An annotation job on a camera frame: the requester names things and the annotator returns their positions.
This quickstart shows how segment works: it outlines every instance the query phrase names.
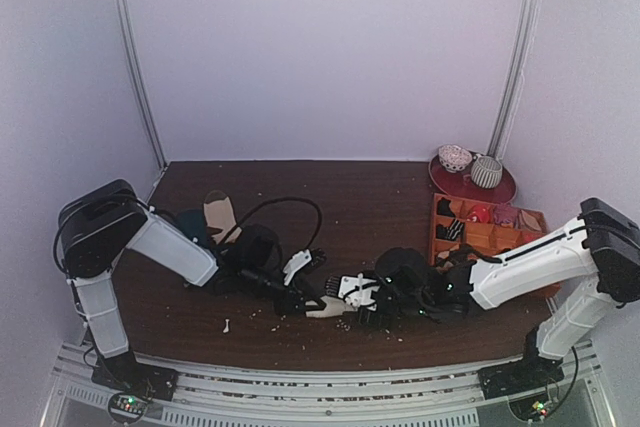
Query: metal corner pole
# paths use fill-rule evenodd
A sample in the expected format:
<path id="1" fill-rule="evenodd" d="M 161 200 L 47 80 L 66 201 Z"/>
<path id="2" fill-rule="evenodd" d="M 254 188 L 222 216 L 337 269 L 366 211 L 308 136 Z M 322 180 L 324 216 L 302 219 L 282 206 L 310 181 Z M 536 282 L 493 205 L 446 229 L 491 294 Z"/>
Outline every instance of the metal corner pole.
<path id="1" fill-rule="evenodd" d="M 500 110 L 498 111 L 498 117 L 487 150 L 487 155 L 499 160 L 504 156 L 506 141 L 508 140 L 513 123 L 522 70 L 533 36 L 539 1 L 540 0 L 522 0 L 520 21 L 518 23 L 518 30 L 516 31 L 516 41 L 511 55 L 507 82 L 502 94 Z"/>
<path id="2" fill-rule="evenodd" d="M 133 86 L 133 90 L 135 93 L 136 103 L 142 117 L 144 129 L 151 143 L 151 148 L 153 149 L 153 154 L 155 156 L 156 162 L 159 169 L 162 171 L 167 167 L 167 159 L 162 150 L 158 130 L 156 128 L 155 122 L 153 121 L 153 115 L 151 114 L 149 98 L 144 86 L 142 70 L 140 68 L 140 61 L 138 59 L 138 53 L 133 38 L 133 29 L 131 27 L 131 19 L 129 17 L 129 7 L 127 5 L 127 0 L 115 0 L 115 3 L 118 9 L 120 30 L 122 33 L 122 39 L 124 41 L 124 49 L 127 57 L 129 77 L 131 79 L 131 85 Z"/>

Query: black mounting base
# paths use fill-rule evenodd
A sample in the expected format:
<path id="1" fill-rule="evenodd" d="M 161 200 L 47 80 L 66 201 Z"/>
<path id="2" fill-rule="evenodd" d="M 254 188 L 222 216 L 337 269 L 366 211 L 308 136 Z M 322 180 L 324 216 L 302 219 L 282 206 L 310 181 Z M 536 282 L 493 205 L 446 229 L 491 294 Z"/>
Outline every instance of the black mounting base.
<path id="1" fill-rule="evenodd" d="M 560 382 L 564 373 L 561 362 L 533 365 L 519 360 L 480 369 L 478 378 L 484 398 L 488 400 L 545 387 L 549 382 Z"/>
<path id="2" fill-rule="evenodd" d="M 133 386 L 128 388 L 127 385 L 116 381 L 109 371 L 100 363 L 93 370 L 91 381 L 94 384 L 103 385 L 114 390 L 128 391 L 129 393 L 136 395 L 137 390 L 140 390 L 140 395 L 143 397 L 150 394 L 151 397 L 158 400 L 170 401 L 173 399 L 173 392 L 176 390 L 176 384 L 178 382 L 178 372 L 173 369 L 167 369 L 165 367 L 157 367 L 155 365 L 137 364 L 137 373 L 141 379 L 140 386 Z M 149 380 L 151 388 L 146 383 L 146 379 Z"/>

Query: red and white bowl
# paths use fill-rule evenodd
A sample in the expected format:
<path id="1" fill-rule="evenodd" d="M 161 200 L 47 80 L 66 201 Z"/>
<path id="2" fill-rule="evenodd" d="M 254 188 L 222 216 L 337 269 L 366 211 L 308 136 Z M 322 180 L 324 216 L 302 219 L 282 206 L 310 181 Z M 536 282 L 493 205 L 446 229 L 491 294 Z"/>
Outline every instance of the red and white bowl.
<path id="1" fill-rule="evenodd" d="M 447 172 L 462 172 L 473 160 L 471 152 L 459 145 L 443 145 L 438 149 L 438 158 Z"/>

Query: white plastic piece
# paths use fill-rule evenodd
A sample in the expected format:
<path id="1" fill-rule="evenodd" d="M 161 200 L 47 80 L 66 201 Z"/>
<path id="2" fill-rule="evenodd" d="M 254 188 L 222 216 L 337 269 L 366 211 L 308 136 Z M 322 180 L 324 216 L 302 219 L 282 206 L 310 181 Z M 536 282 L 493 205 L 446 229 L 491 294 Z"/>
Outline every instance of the white plastic piece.
<path id="1" fill-rule="evenodd" d="M 173 270 L 193 285 L 202 287 L 218 270 L 216 259 L 198 247 L 182 232 L 154 214 L 127 244 L 135 250 Z"/>
<path id="2" fill-rule="evenodd" d="M 324 303 L 327 306 L 323 310 L 311 310 L 306 313 L 307 317 L 311 317 L 314 319 L 327 318 L 327 317 L 338 317 L 345 312 L 355 312 L 357 309 L 354 309 L 349 304 L 346 304 L 340 299 L 336 299 L 335 297 L 323 296 L 321 297 L 324 300 Z M 308 306 L 316 305 L 313 300 L 307 301 Z"/>
<path id="3" fill-rule="evenodd" d="M 380 289 L 380 285 L 367 287 L 367 284 L 371 282 L 375 281 L 363 278 L 362 274 L 358 274 L 358 277 L 343 276 L 340 280 L 338 297 L 356 310 L 360 306 L 365 306 L 369 310 L 375 311 L 378 306 L 371 298 L 371 294 L 377 292 Z"/>
<path id="4" fill-rule="evenodd" d="M 74 279 L 73 284 L 98 352 L 110 358 L 128 351 L 129 340 L 118 311 L 111 273 L 103 272 L 91 279 Z"/>
<path id="5" fill-rule="evenodd" d="M 580 282 L 562 307 L 540 324 L 536 346 L 541 357 L 560 360 L 598 321 L 616 307 L 609 294 L 598 292 L 598 276 Z"/>
<path id="6" fill-rule="evenodd" d="M 299 270 L 303 269 L 311 262 L 311 252 L 309 250 L 301 250 L 293 254 L 287 265 L 284 266 L 284 285 L 289 285 Z"/>
<path id="7" fill-rule="evenodd" d="M 471 297 L 483 309 L 493 309 L 507 300 L 555 282 L 595 273 L 597 267 L 591 253 L 582 247 L 586 232 L 582 230 L 569 235 L 581 226 L 584 221 L 572 219 L 555 232 L 497 256 L 502 264 L 478 260 L 471 268 Z M 563 234 L 562 239 L 552 241 Z"/>

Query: red round tray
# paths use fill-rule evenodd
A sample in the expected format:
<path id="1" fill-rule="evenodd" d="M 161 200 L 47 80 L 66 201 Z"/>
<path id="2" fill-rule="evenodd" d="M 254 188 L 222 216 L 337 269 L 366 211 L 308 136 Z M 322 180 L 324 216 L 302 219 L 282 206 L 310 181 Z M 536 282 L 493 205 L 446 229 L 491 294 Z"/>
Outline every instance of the red round tray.
<path id="1" fill-rule="evenodd" d="M 431 159 L 429 175 L 438 189 L 455 197 L 465 197 L 492 204 L 505 204 L 511 202 L 517 192 L 516 181 L 506 167 L 502 171 L 500 184 L 494 189 L 483 189 L 473 183 L 471 164 L 462 172 L 452 174 L 445 170 L 437 155 Z"/>

